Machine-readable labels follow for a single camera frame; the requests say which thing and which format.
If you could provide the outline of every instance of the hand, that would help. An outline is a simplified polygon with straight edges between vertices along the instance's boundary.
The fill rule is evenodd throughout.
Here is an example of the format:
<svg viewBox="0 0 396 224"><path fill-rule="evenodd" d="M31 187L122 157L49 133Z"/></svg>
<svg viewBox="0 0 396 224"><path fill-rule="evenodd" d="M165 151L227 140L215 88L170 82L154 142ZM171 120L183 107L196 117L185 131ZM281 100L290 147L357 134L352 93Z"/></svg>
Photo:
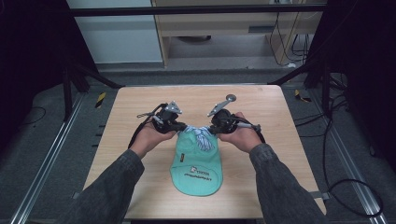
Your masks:
<svg viewBox="0 0 396 224"><path fill-rule="evenodd" d="M242 112L235 114L237 117L245 118ZM251 149L262 143L260 137L253 129L238 127L233 133L219 133L218 138L223 142L228 142L239 148L239 150L249 153Z"/></svg>
<svg viewBox="0 0 396 224"><path fill-rule="evenodd" d="M176 132L159 133L155 130L152 123L149 122L137 135L130 149L136 153L140 159L143 159L143 157L145 157L146 154L154 149L158 144L171 139L175 134Z"/></svg>

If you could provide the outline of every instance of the gray sleeve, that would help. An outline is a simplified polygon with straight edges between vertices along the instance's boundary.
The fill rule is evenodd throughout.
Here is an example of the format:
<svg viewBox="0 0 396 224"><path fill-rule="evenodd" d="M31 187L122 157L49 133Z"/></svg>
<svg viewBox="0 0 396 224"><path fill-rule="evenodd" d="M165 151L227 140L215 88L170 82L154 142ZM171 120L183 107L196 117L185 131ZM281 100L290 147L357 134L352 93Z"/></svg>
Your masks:
<svg viewBox="0 0 396 224"><path fill-rule="evenodd" d="M143 172L142 161L127 149L81 192L56 223L121 223Z"/></svg>
<svg viewBox="0 0 396 224"><path fill-rule="evenodd" d="M257 193L266 224L329 223L310 193L267 144L249 154L256 170Z"/></svg>

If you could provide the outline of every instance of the light wood table surface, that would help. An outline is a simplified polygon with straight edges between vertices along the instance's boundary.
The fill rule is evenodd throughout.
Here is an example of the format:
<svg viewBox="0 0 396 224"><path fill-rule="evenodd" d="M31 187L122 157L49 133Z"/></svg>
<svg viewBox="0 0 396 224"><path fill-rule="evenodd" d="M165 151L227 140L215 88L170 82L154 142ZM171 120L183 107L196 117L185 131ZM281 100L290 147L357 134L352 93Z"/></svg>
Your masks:
<svg viewBox="0 0 396 224"><path fill-rule="evenodd" d="M210 110L236 95L225 108L242 111L262 134L278 157L308 191L318 191L282 90L278 86L160 86L128 87L119 90L97 149L85 188L127 148L135 128L145 118L136 116L157 105L176 101L183 111L178 121L195 127L210 125ZM223 183L211 196L195 197L179 192L169 169L175 155L177 136L162 142L143 158L145 172L137 183L126 219L262 218L255 171L248 154L219 140ZM321 199L319 207L326 212Z"/></svg>

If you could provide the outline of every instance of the white cabinet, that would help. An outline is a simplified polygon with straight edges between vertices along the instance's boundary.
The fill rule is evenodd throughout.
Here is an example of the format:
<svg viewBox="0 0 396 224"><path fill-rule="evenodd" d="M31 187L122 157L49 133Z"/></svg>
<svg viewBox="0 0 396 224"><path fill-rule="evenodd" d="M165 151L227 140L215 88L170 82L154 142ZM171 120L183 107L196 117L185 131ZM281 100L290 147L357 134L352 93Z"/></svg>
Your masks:
<svg viewBox="0 0 396 224"><path fill-rule="evenodd" d="M70 8L151 7L150 0L67 0ZM97 64L162 63L153 16L76 17Z"/></svg>

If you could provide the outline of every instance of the person's left hand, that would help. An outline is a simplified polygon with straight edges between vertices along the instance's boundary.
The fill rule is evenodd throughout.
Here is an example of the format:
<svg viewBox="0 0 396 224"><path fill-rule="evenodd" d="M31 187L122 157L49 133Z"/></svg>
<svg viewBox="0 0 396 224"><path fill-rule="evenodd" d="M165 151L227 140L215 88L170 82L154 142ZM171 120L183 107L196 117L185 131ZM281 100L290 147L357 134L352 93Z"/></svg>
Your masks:
<svg viewBox="0 0 396 224"><path fill-rule="evenodd" d="M137 135L130 149L136 153L140 159L142 159L158 144L165 140L171 139L173 136L175 136L175 134L175 131L169 133L159 133L157 130L155 130L154 125L149 122Z"/></svg>

